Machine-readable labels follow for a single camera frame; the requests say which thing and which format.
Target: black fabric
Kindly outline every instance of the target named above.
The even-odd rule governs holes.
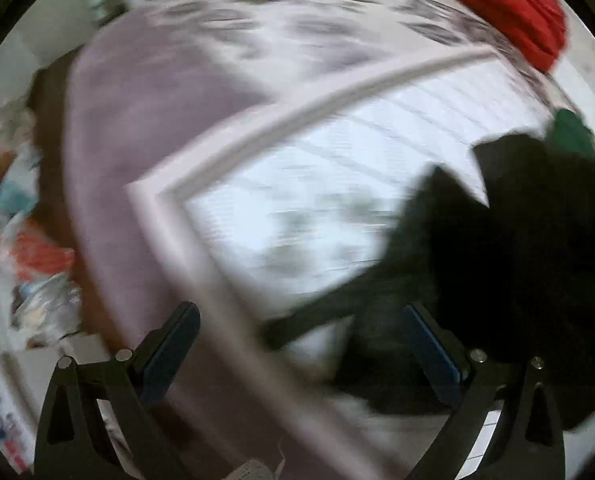
[[[280,348],[353,316],[333,386],[382,413],[439,412],[398,325],[419,301],[466,348],[501,362],[542,357],[572,428],[595,411],[595,160],[525,134],[474,153],[489,207],[434,168],[375,266],[262,336]]]

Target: green object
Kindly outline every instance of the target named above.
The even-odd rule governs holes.
[[[553,125],[546,134],[546,145],[595,158],[595,135],[578,114],[565,108],[556,111]]]

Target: red bag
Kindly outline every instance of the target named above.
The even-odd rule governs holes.
[[[536,69],[547,72],[566,44],[557,0],[460,0],[504,34]]]

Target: metal screw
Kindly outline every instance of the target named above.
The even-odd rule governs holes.
[[[58,368],[60,368],[61,370],[64,370],[65,368],[69,368],[69,366],[71,366],[72,362],[73,362],[73,359],[71,357],[69,357],[68,355],[61,357],[60,360],[58,361]]]
[[[533,365],[533,368],[537,368],[538,370],[541,370],[542,368],[544,368],[544,361],[542,360],[541,357],[533,357],[531,360],[531,364]]]
[[[118,353],[115,354],[115,358],[117,361],[124,362],[131,359],[133,356],[133,351],[129,350],[128,348],[123,348],[122,350],[118,350]]]
[[[486,352],[479,348],[475,348],[475,349],[471,350],[469,355],[470,355],[471,359],[473,361],[475,361],[476,363],[483,363],[488,358],[488,355],[486,355]]]

